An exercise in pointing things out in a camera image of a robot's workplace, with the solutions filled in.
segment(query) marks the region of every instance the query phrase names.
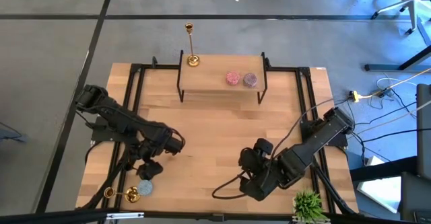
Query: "blue glitter object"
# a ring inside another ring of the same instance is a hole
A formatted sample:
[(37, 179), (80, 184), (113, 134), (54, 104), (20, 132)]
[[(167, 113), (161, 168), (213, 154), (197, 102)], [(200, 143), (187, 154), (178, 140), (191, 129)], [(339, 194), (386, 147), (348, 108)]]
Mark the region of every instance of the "blue glitter object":
[(137, 185), (137, 193), (142, 196), (150, 195), (153, 192), (153, 183), (149, 180), (141, 180)]

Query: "yellow plug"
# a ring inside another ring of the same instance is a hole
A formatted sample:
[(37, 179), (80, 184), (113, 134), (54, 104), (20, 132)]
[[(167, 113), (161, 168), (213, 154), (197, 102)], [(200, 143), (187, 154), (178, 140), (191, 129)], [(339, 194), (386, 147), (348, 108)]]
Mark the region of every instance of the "yellow plug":
[(353, 100), (353, 102), (355, 102), (355, 103), (358, 103), (358, 102), (359, 102), (359, 99), (360, 99), (361, 97), (362, 97), (362, 96), (361, 96), (360, 94), (358, 94), (358, 92), (357, 92), (356, 90), (351, 91), (351, 92), (349, 93), (349, 100)]

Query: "small round container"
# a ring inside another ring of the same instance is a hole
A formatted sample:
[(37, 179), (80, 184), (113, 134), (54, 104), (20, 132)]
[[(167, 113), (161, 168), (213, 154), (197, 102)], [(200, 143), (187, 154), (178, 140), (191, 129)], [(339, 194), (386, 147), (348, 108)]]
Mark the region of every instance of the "small round container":
[(153, 192), (153, 183), (149, 180), (141, 180), (137, 185), (137, 193), (142, 196), (150, 195)]
[(254, 73), (247, 73), (244, 76), (244, 85), (247, 87), (254, 87), (257, 84), (257, 77)]
[(237, 85), (240, 81), (240, 74), (235, 71), (231, 71), (226, 74), (226, 82), (228, 82), (228, 85)]

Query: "small wooden shelf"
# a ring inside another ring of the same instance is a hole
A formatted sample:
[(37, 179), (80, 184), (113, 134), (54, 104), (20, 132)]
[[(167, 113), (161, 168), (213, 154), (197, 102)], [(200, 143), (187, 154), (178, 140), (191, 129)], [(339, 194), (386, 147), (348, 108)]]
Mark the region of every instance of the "small wooden shelf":
[[(218, 55), (199, 54), (200, 64), (190, 67), (187, 63), (189, 54), (181, 53), (180, 71), (178, 72), (178, 93), (183, 101), (185, 91), (237, 91), (258, 93), (258, 101), (261, 103), (267, 89), (265, 55)], [(240, 82), (237, 85), (229, 85), (226, 82), (226, 74), (236, 71), (240, 74)], [(257, 76), (257, 84), (247, 87), (242, 82), (244, 75), (254, 73)]]

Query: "wooden table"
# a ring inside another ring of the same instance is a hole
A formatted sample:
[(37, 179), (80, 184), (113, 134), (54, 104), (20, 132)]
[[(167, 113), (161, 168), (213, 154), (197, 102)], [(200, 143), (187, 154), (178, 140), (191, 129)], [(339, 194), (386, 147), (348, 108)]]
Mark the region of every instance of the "wooden table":
[[(200, 63), (197, 67), (190, 67), (187, 63), (189, 54), (184, 54), (181, 70), (178, 74), (178, 92), (183, 101), (184, 92), (213, 93), (236, 92), (258, 93), (259, 103), (262, 101), (267, 89), (266, 72), (264, 70), (263, 57), (260, 55), (207, 55), (200, 54)], [(236, 71), (241, 79), (238, 85), (232, 86), (226, 83), (226, 74)], [(257, 76), (257, 84), (247, 87), (242, 83), (244, 75), (254, 73)]]
[[(130, 64), (115, 63), (107, 83), (110, 97), (123, 102)], [(332, 98), (326, 69), (311, 68), (316, 102)], [(258, 202), (244, 197), (236, 200), (216, 200), (214, 188), (240, 172), (238, 157), (244, 147), (253, 147), (263, 137), (276, 144), (300, 116), (300, 104), (295, 73), (267, 72), (268, 90), (265, 101), (258, 104), (255, 95), (238, 95), (231, 91), (189, 93), (183, 103), (178, 98), (178, 70), (146, 69), (139, 115), (148, 120), (165, 122), (177, 129), (187, 140), (181, 153), (162, 154), (155, 158), (164, 171), (152, 182), (151, 196), (135, 204), (122, 201), (128, 211), (210, 212), (247, 214), (292, 214), (292, 200), (297, 191), (312, 189), (309, 172), (287, 190), (279, 188)], [(319, 116), (333, 107), (328, 103), (318, 108)], [(280, 149), (301, 143), (297, 127)], [(88, 158), (76, 206), (82, 206), (103, 183), (112, 154), (111, 142), (97, 146)], [(344, 153), (335, 147), (325, 147), (331, 182), (349, 207), (358, 210), (349, 167)], [(127, 172), (125, 188), (136, 186), (140, 179), (134, 171)], [(323, 207), (327, 210), (324, 186), (319, 183)], [(239, 181), (218, 195), (240, 194)]]

